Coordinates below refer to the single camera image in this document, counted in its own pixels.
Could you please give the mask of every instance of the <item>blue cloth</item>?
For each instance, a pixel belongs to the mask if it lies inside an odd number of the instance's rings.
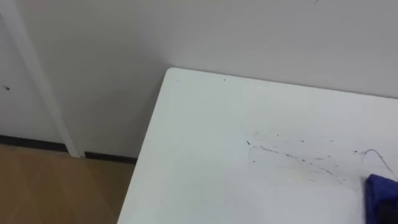
[[[366,224],[381,223],[377,218],[377,206],[385,200],[398,205],[398,182],[371,174],[365,182]]]

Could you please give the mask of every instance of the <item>white table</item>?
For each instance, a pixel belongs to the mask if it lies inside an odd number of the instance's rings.
[[[363,180],[394,176],[361,153],[398,171],[397,116],[393,99],[171,68],[118,223],[363,223]]]

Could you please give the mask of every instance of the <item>white wall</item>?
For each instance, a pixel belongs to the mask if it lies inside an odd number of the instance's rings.
[[[16,3],[79,150],[137,156],[171,66],[398,97],[395,0]]]
[[[1,135],[63,142],[1,17],[0,105]]]

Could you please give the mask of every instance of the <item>black baseboard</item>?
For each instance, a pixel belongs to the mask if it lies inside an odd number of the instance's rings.
[[[114,156],[96,152],[85,152],[85,156],[87,159],[99,159],[102,161],[112,161],[112,162],[122,162],[125,164],[136,164],[137,159],[127,156]]]
[[[57,152],[68,152],[67,146],[62,143],[24,139],[0,135],[0,144],[8,146],[28,147],[33,149],[44,149]]]

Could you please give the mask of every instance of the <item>floor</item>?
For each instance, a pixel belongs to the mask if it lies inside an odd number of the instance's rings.
[[[134,165],[0,145],[0,223],[117,223]]]

